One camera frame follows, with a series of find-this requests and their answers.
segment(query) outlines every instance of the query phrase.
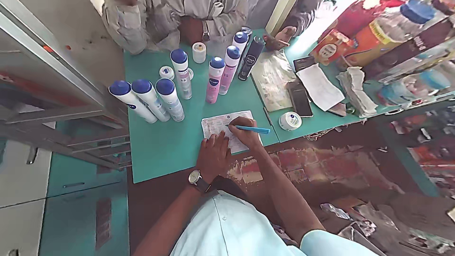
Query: shirt sleeve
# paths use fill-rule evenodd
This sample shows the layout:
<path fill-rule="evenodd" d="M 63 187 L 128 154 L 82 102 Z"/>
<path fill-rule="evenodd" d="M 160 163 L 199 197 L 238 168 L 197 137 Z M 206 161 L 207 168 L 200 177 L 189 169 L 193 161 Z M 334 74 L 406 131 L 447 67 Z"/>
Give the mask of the shirt sleeve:
<path fill-rule="evenodd" d="M 104 5 L 102 19 L 112 39 L 131 54 L 139 54 L 147 46 L 147 34 L 137 5 Z"/>
<path fill-rule="evenodd" d="M 225 6 L 225 10 L 226 8 L 228 12 L 206 21 L 210 36 L 234 34 L 245 25 L 248 15 L 248 0 L 239 0 L 231 10 L 228 6 Z"/>
<path fill-rule="evenodd" d="M 378 256 L 365 246 L 323 230 L 303 236 L 300 250 L 307 256 Z"/>

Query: pink spray can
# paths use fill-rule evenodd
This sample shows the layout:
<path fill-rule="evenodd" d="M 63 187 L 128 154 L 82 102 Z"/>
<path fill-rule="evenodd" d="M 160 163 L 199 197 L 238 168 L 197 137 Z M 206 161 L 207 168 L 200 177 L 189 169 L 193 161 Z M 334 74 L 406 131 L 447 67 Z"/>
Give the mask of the pink spray can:
<path fill-rule="evenodd" d="M 237 46 L 229 46 L 226 49 L 226 56 L 224 57 L 226 67 L 224 68 L 223 76 L 221 77 L 220 91 L 218 92 L 220 95 L 225 95 L 228 92 L 235 71 L 237 70 L 241 53 L 242 52 Z"/>
<path fill-rule="evenodd" d="M 208 64 L 208 83 L 205 101 L 210 104 L 217 102 L 224 67 L 224 60 L 220 57 L 213 57 Z"/>

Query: black spray can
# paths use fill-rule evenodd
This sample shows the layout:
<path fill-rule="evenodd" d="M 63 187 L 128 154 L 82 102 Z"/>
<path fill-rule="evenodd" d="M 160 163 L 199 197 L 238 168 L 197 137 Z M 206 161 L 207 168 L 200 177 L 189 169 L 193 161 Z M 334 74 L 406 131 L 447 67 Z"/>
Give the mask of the black spray can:
<path fill-rule="evenodd" d="M 238 73 L 238 79 L 240 81 L 245 81 L 251 73 L 251 69 L 253 68 L 254 64 L 258 60 L 259 55 L 264 49 L 265 41 L 262 37 L 255 36 L 253 41 L 251 42 L 250 47 L 248 48 L 247 55 L 243 60 L 242 68 Z"/>

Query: phone screen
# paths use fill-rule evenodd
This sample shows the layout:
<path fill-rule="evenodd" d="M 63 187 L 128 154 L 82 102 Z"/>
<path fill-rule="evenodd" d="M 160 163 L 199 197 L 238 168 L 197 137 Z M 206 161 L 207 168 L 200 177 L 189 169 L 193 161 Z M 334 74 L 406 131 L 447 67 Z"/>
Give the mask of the phone screen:
<path fill-rule="evenodd" d="M 311 111 L 310 102 L 307 96 L 307 90 L 303 85 L 294 86 L 288 88 L 289 95 L 291 97 L 292 106 L 294 111 L 303 118 L 308 118 L 313 116 Z"/>

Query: blue pen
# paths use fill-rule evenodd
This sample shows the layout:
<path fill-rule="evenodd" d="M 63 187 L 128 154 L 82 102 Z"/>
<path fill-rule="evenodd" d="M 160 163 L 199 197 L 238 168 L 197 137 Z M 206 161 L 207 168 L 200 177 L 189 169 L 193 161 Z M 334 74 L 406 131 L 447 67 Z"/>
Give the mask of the blue pen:
<path fill-rule="evenodd" d="M 255 133 L 268 134 L 270 132 L 270 129 L 267 129 L 267 128 L 249 127 L 249 126 L 243 126 L 243 125 L 236 125 L 235 127 L 237 127 L 237 129 L 239 129 L 239 130 L 252 131 Z"/>

